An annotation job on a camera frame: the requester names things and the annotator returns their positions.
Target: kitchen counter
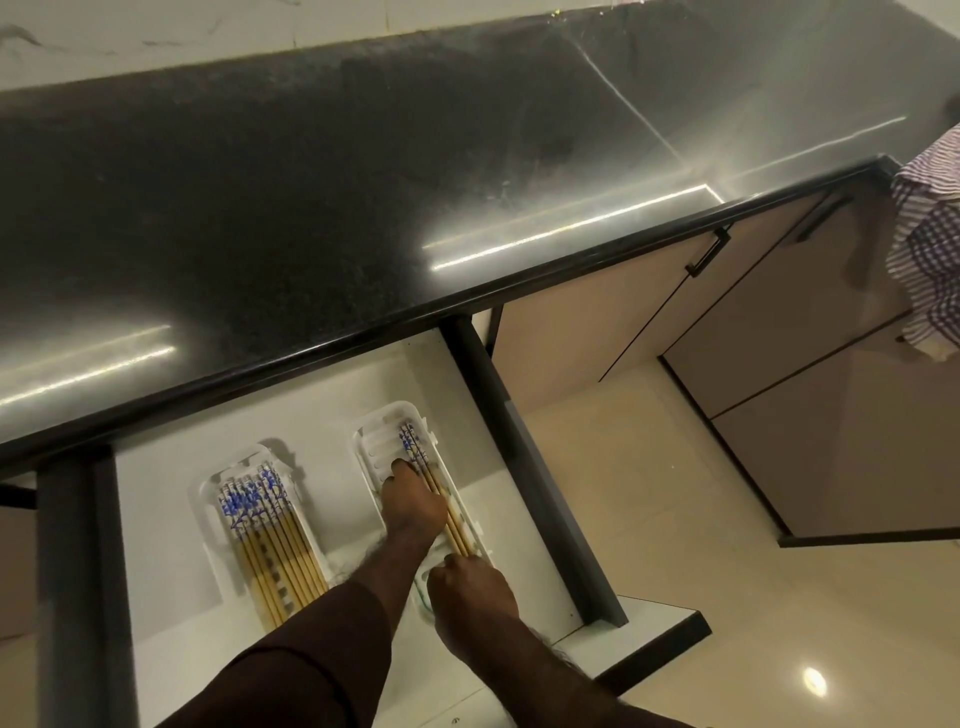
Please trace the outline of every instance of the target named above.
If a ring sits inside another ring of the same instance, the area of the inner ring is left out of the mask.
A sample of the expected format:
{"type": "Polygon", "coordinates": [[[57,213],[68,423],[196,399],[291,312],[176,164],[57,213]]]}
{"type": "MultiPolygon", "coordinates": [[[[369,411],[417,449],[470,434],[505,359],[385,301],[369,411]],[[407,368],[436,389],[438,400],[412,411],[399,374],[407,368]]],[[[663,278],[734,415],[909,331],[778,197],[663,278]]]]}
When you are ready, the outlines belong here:
{"type": "Polygon", "coordinates": [[[0,470],[889,169],[958,67],[892,2],[690,0],[8,92],[0,470]]]}

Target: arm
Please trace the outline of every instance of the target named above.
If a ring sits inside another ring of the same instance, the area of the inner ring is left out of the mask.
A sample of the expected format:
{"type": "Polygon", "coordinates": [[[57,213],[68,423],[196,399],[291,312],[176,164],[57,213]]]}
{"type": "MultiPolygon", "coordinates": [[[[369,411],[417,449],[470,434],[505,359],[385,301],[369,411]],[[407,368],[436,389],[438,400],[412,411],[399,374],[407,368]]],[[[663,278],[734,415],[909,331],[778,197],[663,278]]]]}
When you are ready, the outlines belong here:
{"type": "Polygon", "coordinates": [[[225,667],[163,728],[358,726],[373,722],[390,643],[446,503],[403,460],[384,483],[387,537],[354,575],[225,667]]]}
{"type": "Polygon", "coordinates": [[[427,589],[444,644],[521,728],[682,728],[620,703],[558,658],[520,621],[503,574],[482,559],[448,556],[427,589]]]}

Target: purple striped towel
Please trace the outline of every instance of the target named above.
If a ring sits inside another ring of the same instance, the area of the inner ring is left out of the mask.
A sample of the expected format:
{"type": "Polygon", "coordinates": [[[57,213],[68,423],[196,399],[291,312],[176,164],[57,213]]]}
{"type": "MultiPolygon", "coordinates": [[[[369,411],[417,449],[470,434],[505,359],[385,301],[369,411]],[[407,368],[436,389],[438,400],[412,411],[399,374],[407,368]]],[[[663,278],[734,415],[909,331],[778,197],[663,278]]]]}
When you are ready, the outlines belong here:
{"type": "Polygon", "coordinates": [[[936,361],[960,349],[960,125],[894,177],[887,271],[913,302],[904,338],[936,361]]]}

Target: countertop edge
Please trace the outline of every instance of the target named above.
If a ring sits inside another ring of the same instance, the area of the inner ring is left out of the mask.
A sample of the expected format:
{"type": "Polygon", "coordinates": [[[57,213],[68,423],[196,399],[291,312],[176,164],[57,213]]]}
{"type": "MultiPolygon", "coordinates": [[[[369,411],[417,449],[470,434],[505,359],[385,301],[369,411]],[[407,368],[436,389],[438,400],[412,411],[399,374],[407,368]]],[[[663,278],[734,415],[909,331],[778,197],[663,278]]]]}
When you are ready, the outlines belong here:
{"type": "Polygon", "coordinates": [[[735,203],[635,232],[585,251],[528,268],[429,304],[399,311],[363,330],[347,332],[308,349],[237,367],[216,375],[117,404],[76,420],[47,427],[0,445],[0,477],[34,469],[66,450],[101,445],[116,437],[163,425],[250,392],[307,374],[324,366],[386,346],[437,326],[455,314],[472,314],[526,296],[566,280],[712,230],[722,224],[799,199],[853,177],[873,175],[889,182],[900,165],[887,155],[819,175],[735,203]]]}

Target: floor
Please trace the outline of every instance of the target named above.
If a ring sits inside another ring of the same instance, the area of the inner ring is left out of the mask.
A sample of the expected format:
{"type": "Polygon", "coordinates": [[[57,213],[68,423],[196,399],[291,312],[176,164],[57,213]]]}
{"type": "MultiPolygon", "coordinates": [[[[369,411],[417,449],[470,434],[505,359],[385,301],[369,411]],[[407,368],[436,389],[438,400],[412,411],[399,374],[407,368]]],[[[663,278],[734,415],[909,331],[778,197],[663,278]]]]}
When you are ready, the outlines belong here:
{"type": "Polygon", "coordinates": [[[713,629],[628,701],[712,728],[956,725],[958,544],[778,548],[656,362],[526,421],[616,591],[713,629]]]}

